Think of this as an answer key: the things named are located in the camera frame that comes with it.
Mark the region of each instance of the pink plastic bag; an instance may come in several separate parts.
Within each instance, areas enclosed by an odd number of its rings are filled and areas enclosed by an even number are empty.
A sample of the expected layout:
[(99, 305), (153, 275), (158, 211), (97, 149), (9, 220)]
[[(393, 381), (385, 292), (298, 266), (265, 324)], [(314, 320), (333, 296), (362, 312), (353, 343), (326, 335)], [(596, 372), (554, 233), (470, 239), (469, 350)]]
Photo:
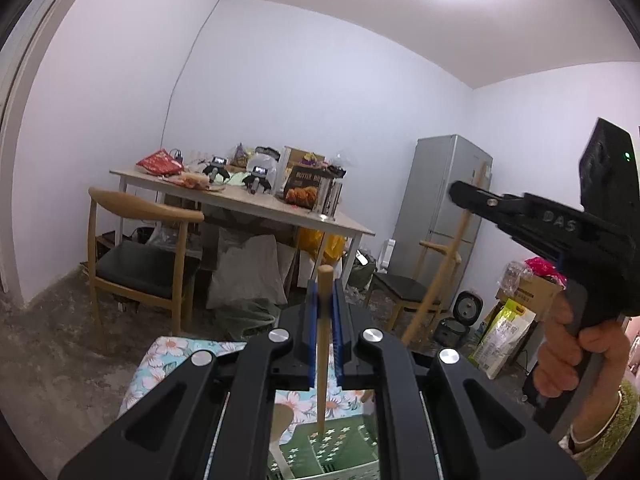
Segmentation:
[(561, 283), (566, 286), (566, 278), (558, 272), (558, 270), (544, 258), (536, 256), (525, 260), (525, 263), (531, 268), (536, 276), (546, 278), (547, 276), (556, 280), (557, 283)]

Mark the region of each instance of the ceiling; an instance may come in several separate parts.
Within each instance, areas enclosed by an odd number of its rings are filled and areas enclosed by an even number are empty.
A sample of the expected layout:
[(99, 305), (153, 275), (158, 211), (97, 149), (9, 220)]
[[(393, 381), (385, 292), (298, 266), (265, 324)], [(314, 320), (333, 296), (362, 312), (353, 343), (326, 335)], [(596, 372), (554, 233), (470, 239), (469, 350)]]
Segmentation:
[(640, 61), (608, 0), (268, 0), (385, 36), (478, 88), (552, 68)]

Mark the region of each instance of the red package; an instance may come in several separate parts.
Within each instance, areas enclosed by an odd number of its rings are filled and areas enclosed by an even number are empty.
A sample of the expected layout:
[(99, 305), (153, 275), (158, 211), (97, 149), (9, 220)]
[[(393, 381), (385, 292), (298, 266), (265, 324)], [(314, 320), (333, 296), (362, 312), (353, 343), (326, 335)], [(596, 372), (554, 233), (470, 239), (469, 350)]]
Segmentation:
[(566, 286), (566, 277), (558, 272), (558, 270), (544, 258), (540, 258), (536, 256), (535, 258), (530, 258), (529, 260), (525, 260), (525, 263), (529, 266), (532, 272), (536, 276), (540, 276), (541, 278), (546, 278), (547, 276), (556, 280), (556, 282), (561, 285)]
[(169, 155), (163, 148), (140, 160), (136, 166), (142, 166), (155, 176), (178, 174), (184, 166)]

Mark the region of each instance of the floral tablecloth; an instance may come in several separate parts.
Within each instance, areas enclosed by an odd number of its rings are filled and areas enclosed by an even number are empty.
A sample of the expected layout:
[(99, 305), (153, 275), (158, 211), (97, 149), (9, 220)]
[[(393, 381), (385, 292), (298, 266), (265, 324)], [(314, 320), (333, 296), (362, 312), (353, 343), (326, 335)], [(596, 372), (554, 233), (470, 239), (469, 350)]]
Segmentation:
[[(162, 381), (171, 371), (187, 357), (198, 350), (209, 350), (214, 355), (224, 355), (244, 348), (244, 342), (217, 342), (182, 337), (159, 337), (146, 352), (133, 376), (127, 393), (120, 406), (120, 415), (138, 402), (149, 390)], [(372, 400), (363, 405), (364, 391), (343, 391), (337, 385), (334, 372), (334, 353), (330, 348), (329, 373), (326, 399), (326, 420), (361, 415), (373, 412)], [(275, 402), (286, 404), (294, 413), (293, 422), (282, 434), (280, 444), (286, 444), (292, 437), (298, 424), (318, 420), (318, 403), (316, 390), (308, 392), (288, 392), (278, 390)]]

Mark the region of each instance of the wooden tabletop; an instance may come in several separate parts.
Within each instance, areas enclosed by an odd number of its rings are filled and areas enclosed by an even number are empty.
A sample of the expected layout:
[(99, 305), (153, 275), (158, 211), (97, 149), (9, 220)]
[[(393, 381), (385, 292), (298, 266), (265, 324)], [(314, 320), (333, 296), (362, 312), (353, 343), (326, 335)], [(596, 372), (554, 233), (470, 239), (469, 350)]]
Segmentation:
[(261, 218), (348, 237), (353, 237), (356, 234), (375, 236), (375, 232), (339, 211), (336, 212), (335, 219), (323, 220), (308, 209), (287, 204), (268, 193), (251, 194), (244, 186), (226, 186), (224, 190), (218, 192), (199, 191), (176, 186), (141, 171), (111, 170), (110, 173), (124, 177), (127, 185), (143, 187)]

